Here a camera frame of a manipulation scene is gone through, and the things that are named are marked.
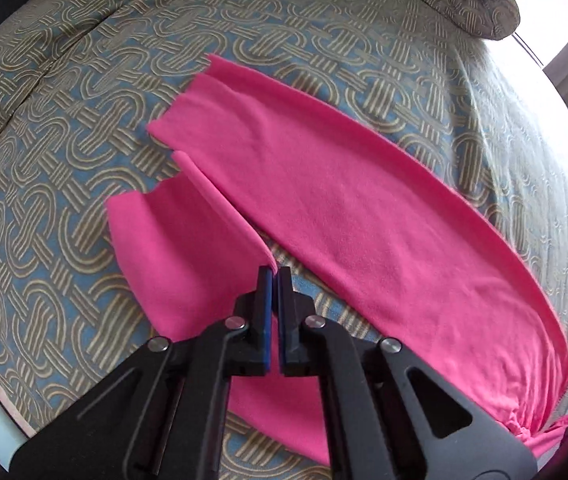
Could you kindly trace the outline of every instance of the metal screw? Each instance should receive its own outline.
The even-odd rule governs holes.
[[[402,349],[402,343],[393,337],[387,337],[379,342],[379,347],[389,354],[397,354]]]
[[[148,349],[151,352],[163,352],[170,344],[171,342],[165,337],[154,337],[148,342]]]
[[[304,323],[309,328],[322,328],[326,325],[326,320],[322,316],[318,316],[317,314],[313,314],[312,316],[308,316]]]
[[[229,330],[240,330],[246,326],[246,320],[241,316],[227,317],[224,325]]]

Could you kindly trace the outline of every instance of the patterned bedspread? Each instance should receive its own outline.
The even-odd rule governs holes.
[[[153,333],[115,262],[104,199],[175,174],[145,127],[211,52],[368,124],[457,189],[516,248],[568,334],[568,112],[509,40],[474,38],[429,4],[32,0],[0,27],[0,383],[34,428]],[[267,242],[318,312],[378,338]],[[222,471],[329,476],[234,416]]]

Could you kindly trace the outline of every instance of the bedspread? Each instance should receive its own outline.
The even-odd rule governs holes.
[[[568,112],[537,67],[526,73],[534,91],[514,88],[522,70],[506,43],[488,43],[423,0],[23,7],[0,27],[0,384],[20,413],[41,428],[153,334],[115,262],[104,200],[175,174],[146,125],[209,53],[308,92],[415,156],[516,248],[568,333]],[[320,314],[379,337],[267,243]],[[328,476],[235,416],[222,471]]]

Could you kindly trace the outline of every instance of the pink cloth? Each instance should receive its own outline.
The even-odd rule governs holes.
[[[230,316],[235,299],[255,290],[260,266],[277,264],[254,229],[181,152],[181,171],[148,194],[137,191],[106,203],[110,236],[128,284],[151,324],[181,341]],[[279,374],[273,319],[271,373],[232,380],[228,409],[256,428],[275,422],[287,447],[328,463],[326,431],[315,378]],[[273,399],[286,421],[273,421]],[[307,406],[300,410],[299,404]],[[308,424],[307,431],[299,431]]]
[[[198,190],[209,203],[211,194],[216,203],[226,197],[381,333],[403,340],[536,455],[558,442],[568,417],[549,433],[539,432],[568,387],[568,344],[544,293],[499,233],[375,132],[257,72],[217,57],[211,61],[149,125],[152,135],[188,153],[208,177],[212,185]],[[182,171],[195,174],[188,157],[175,158]],[[193,200],[178,193],[158,199],[162,206],[156,207],[155,193],[130,202],[111,199],[109,223],[118,262],[151,322],[161,333],[181,337],[181,324],[192,328],[192,317],[203,319],[200,308],[210,308],[211,320],[220,317],[219,302],[212,300],[232,280],[229,275],[223,284],[205,283],[213,288],[199,293],[199,303],[187,304],[182,288],[201,287],[198,269],[205,270],[188,270],[194,249],[236,266],[244,261],[240,253],[233,257],[232,244],[225,245],[237,240],[209,236],[212,225],[186,226]],[[123,205],[113,208],[115,200]],[[171,200],[179,204],[169,206]],[[225,214],[230,210],[225,207]],[[173,228],[174,215],[185,221]],[[126,238],[122,233],[133,225],[134,237]],[[235,235],[253,236],[249,232],[244,226]],[[260,257],[246,265],[256,268],[266,255],[252,240]],[[144,265],[136,261],[142,253]],[[287,447],[327,463],[317,385],[287,381],[275,375],[247,380],[231,409]]]

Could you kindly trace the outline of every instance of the window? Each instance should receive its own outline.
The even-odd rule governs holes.
[[[522,17],[516,34],[543,66],[568,43],[568,0],[517,0]]]

